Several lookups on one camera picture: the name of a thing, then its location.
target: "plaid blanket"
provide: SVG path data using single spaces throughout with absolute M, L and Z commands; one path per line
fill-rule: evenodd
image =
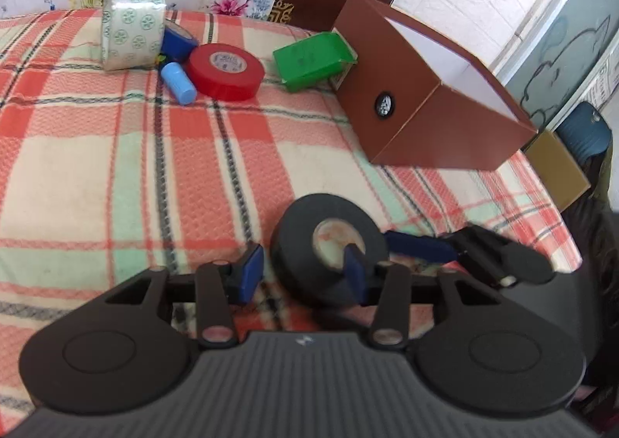
M 148 266 L 188 272 L 235 259 L 249 240 L 268 245 L 305 194 L 349 198 L 381 229 L 441 234 L 473 220 L 533 245 L 558 271 L 580 264 L 521 153 L 496 172 L 372 166 L 329 90 L 289 94 L 278 81 L 272 51 L 305 32 L 197 12 L 173 19 L 204 43 L 258 56 L 258 95 L 181 107 L 156 70 L 104 73 L 98 11 L 0 20 L 1 430 L 32 410 L 17 360 L 35 330 Z M 267 265 L 235 320 L 243 331 L 307 330 L 309 318 Z

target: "small green carton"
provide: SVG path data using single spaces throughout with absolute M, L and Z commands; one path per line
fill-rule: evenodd
M 286 88 L 295 92 L 342 73 L 357 54 L 336 31 L 324 31 L 273 52 Z

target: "red electrical tape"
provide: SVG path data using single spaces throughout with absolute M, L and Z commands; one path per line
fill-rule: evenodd
M 256 96 L 264 78 L 264 67 L 258 58 L 227 44 L 195 48 L 185 71 L 198 91 L 224 101 L 243 101 Z

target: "pink flower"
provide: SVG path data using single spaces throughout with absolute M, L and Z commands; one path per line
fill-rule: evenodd
M 215 2 L 211 7 L 215 14 L 223 14 L 224 16 L 242 16 L 245 9 L 249 6 L 250 0 L 220 0 L 220 3 Z

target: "black tape roll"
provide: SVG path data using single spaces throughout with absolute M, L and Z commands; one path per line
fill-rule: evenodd
M 306 305 L 354 305 L 341 269 L 327 265 L 315 250 L 315 232 L 327 221 L 354 228 L 370 262 L 389 259 L 385 238 L 365 211 L 336 195 L 311 194 L 294 201 L 279 221 L 270 245 L 271 262 L 281 284 Z

